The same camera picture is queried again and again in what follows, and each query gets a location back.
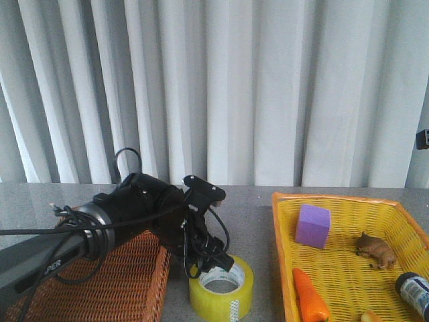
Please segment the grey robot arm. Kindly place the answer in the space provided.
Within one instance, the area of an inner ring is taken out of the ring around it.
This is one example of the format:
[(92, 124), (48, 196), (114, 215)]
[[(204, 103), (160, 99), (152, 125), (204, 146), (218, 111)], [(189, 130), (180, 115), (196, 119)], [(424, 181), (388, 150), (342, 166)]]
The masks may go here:
[(182, 259), (189, 278), (216, 267), (230, 270), (229, 241), (211, 235), (204, 218), (225, 199), (225, 191), (193, 175), (183, 183), (179, 189), (133, 173), (89, 203), (55, 208), (60, 222), (54, 229), (1, 251), (1, 300), (15, 302), (79, 259), (101, 265), (110, 252), (145, 231)]

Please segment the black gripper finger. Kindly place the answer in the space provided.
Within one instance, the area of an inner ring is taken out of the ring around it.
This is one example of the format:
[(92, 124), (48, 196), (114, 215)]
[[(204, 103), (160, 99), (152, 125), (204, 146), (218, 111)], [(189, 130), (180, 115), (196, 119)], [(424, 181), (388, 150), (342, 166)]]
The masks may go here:
[(229, 272), (235, 263), (234, 259), (227, 254), (223, 241), (217, 237), (197, 239), (196, 253), (202, 260), (202, 264), (198, 264), (198, 267), (203, 272), (208, 272), (216, 267)]

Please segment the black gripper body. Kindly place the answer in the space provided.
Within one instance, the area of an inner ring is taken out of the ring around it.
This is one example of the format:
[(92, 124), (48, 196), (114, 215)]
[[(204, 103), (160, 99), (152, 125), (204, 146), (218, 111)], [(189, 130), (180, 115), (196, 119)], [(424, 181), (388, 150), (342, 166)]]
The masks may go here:
[(108, 225), (108, 251), (150, 231), (171, 253), (194, 262), (196, 240), (213, 236), (204, 215), (185, 203), (185, 192), (148, 174), (130, 174), (112, 193), (95, 195), (78, 210)]

